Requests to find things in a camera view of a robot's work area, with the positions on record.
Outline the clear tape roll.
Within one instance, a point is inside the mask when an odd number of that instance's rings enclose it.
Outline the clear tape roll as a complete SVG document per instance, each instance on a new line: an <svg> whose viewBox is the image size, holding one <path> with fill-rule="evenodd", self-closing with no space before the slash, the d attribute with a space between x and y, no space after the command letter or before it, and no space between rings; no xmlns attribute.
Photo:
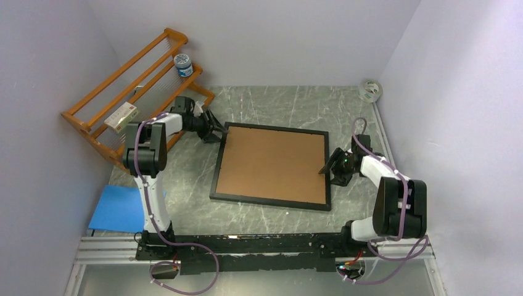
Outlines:
<svg viewBox="0 0 523 296"><path fill-rule="evenodd" d="M376 80L364 79L358 85L358 97L367 103L375 103L383 94L382 85Z"/></svg>

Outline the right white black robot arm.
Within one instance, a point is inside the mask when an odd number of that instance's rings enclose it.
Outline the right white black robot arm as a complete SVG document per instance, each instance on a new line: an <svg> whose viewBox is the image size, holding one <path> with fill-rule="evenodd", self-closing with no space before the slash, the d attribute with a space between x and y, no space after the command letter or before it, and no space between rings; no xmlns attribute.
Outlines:
<svg viewBox="0 0 523 296"><path fill-rule="evenodd" d="M319 173L331 173L330 183L335 186L347 186L358 174L377 187L371 216L349 221L345 226L348 233L339 239L345 255L356 255L363 242L419 239L426 235L426 183L403 175L383 155L374 153L370 136L352 137L350 150L336 148Z"/></svg>

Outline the blue white jar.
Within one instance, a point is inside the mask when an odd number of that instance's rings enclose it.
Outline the blue white jar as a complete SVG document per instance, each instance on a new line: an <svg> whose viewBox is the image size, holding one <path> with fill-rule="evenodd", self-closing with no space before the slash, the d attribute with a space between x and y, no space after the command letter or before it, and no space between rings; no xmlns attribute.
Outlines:
<svg viewBox="0 0 523 296"><path fill-rule="evenodd" d="M178 75L183 78L191 76L194 71L192 67L192 61L187 54L177 54L173 58Z"/></svg>

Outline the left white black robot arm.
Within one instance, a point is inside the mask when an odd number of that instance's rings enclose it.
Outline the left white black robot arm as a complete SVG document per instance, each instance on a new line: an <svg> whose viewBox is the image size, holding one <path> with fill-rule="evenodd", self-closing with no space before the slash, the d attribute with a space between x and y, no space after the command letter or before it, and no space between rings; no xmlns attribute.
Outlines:
<svg viewBox="0 0 523 296"><path fill-rule="evenodd" d="M186 96L175 98L166 112L125 128L123 166L138 185L144 211L143 247L161 259L171 258L179 245L163 194L163 171L168 160L167 139L181 132L195 133L205 144L221 141L228 130L213 112Z"/></svg>

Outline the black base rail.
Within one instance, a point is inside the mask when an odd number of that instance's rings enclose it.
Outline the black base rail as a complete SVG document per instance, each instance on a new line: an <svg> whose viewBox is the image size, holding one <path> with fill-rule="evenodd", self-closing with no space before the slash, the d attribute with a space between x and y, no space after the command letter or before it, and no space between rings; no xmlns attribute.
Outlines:
<svg viewBox="0 0 523 296"><path fill-rule="evenodd" d="M179 235L175 246L138 241L137 261L176 261L182 275L233 271L313 269L331 272L356 257L369 257L364 242L340 233Z"/></svg>

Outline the blue paper sheet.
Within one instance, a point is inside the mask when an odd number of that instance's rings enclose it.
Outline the blue paper sheet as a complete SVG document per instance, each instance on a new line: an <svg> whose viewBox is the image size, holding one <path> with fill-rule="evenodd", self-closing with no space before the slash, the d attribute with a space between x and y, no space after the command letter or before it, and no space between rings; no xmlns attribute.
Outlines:
<svg viewBox="0 0 523 296"><path fill-rule="evenodd" d="M145 217L136 187L106 185L89 222L89 229L141 232Z"/></svg>

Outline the white red small box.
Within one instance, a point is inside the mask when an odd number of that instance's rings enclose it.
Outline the white red small box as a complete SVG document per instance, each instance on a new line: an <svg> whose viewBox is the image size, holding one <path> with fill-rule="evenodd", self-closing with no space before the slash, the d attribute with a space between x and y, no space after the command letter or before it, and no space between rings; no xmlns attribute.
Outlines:
<svg viewBox="0 0 523 296"><path fill-rule="evenodd" d="M127 124L133 121L139 114L138 108L129 103L124 102L116 111L114 111L108 118L104 120L104 124L116 133L122 132Z"/></svg>

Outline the orange wooden rack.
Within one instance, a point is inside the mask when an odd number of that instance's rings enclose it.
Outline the orange wooden rack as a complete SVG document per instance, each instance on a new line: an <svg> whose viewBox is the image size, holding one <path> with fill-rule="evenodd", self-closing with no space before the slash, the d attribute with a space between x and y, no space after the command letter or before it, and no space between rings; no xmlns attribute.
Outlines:
<svg viewBox="0 0 523 296"><path fill-rule="evenodd" d="M87 93L61 116L111 165L123 170L125 134L105 123L125 102L138 110L137 120L145 120L167 111L177 96L192 95L208 107L215 98L211 90L196 79L202 67L193 64L193 74L181 77L174 57L187 44L184 33L166 28L118 70Z"/></svg>

